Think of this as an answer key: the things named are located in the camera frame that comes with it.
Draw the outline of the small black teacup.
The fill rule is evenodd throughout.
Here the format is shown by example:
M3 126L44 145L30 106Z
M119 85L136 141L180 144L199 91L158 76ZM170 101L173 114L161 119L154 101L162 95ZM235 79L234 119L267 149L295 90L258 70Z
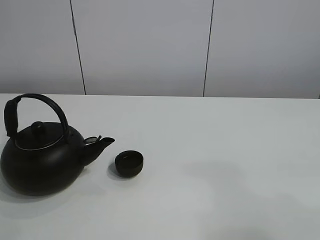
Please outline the small black teacup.
M114 164L120 177L133 178L142 171L144 157L138 151L126 150L116 156Z

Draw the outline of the black round teapot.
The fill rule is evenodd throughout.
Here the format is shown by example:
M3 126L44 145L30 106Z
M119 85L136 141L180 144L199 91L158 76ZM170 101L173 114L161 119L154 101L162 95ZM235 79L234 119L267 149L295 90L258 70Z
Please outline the black round teapot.
M18 104L23 98L47 104L59 121L35 121L18 130ZM13 190L27 196L47 196L66 189L115 142L112 137L100 135L84 138L69 125L55 101L38 93L25 93L8 100L4 125L9 139L0 156L1 173Z

